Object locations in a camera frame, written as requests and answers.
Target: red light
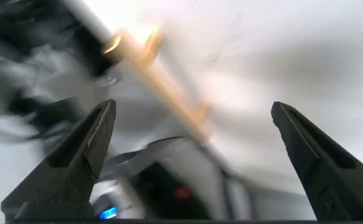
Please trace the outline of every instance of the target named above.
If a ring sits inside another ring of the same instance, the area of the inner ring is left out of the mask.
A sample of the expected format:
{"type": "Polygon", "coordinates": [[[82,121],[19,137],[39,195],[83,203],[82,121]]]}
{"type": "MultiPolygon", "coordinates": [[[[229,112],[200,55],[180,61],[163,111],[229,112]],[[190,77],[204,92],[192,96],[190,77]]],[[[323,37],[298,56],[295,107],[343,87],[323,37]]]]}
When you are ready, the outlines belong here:
{"type": "Polygon", "coordinates": [[[185,199],[191,196],[191,190],[188,187],[180,187],[174,191],[174,196],[178,199],[185,199]]]}

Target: black plastic part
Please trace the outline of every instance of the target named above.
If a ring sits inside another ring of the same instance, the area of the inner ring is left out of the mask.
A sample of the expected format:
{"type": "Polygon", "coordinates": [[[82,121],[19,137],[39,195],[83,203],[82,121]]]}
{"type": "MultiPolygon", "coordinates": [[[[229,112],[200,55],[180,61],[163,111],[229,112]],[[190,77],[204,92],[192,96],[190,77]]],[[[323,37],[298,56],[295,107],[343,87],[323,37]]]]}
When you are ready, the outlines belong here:
{"type": "Polygon", "coordinates": [[[271,115],[318,221],[363,220],[363,164],[293,107],[271,115]]]}
{"type": "Polygon", "coordinates": [[[90,199],[104,163],[116,116],[115,107],[113,100],[97,105],[87,119],[66,135],[51,154],[2,201],[1,210],[6,221],[16,216],[17,219],[36,221],[35,208],[39,207],[47,209],[46,213],[40,212],[39,221],[59,221],[62,220],[60,217],[69,218],[66,214],[72,212],[77,213],[77,216],[72,216],[76,220],[92,214],[90,209],[84,209],[84,205],[90,199]],[[55,211],[63,215],[52,216],[55,211]]]}
{"type": "Polygon", "coordinates": [[[133,185],[159,218],[210,218],[203,203],[191,189],[188,197],[177,198],[176,191],[186,185],[157,162],[145,168],[133,185]]]}

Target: blue led light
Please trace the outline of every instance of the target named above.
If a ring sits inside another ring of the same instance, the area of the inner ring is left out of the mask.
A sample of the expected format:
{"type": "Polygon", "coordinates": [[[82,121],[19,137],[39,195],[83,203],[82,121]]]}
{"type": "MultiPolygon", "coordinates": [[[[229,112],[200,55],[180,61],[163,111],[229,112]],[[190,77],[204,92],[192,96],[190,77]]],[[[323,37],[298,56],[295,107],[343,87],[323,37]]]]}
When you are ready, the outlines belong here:
{"type": "Polygon", "coordinates": [[[108,210],[105,210],[101,213],[100,215],[100,219],[110,219],[116,216],[116,214],[118,213],[118,209],[113,207],[110,208],[108,210]]]}

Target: white wall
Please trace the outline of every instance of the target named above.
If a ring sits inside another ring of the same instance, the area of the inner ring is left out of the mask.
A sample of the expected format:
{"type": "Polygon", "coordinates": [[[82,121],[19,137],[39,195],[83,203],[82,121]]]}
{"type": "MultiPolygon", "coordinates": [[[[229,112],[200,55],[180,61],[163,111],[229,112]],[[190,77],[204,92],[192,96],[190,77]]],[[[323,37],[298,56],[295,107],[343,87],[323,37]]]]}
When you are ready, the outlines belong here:
{"type": "Polygon", "coordinates": [[[274,101],[363,161],[363,1],[85,2],[102,39],[133,21],[164,27],[163,53],[213,103],[215,148],[246,178],[304,193],[272,124],[274,101]]]}

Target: wooden stick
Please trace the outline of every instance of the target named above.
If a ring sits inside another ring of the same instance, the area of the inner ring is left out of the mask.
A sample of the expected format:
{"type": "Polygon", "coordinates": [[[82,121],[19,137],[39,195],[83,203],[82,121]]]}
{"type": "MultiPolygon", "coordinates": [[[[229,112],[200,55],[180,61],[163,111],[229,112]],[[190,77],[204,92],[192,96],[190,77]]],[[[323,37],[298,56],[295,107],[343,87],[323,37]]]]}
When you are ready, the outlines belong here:
{"type": "Polygon", "coordinates": [[[138,78],[155,92],[167,108],[182,121],[190,133],[198,141],[206,142],[209,140],[210,134],[202,124],[209,110],[209,103],[202,104],[196,112],[192,112],[187,101],[167,80],[163,71],[153,63],[162,38],[163,35],[160,30],[155,29],[141,49],[134,38],[127,31],[122,30],[108,41],[103,48],[103,53],[114,61],[119,58],[126,59],[132,69],[136,70],[138,78]]]}

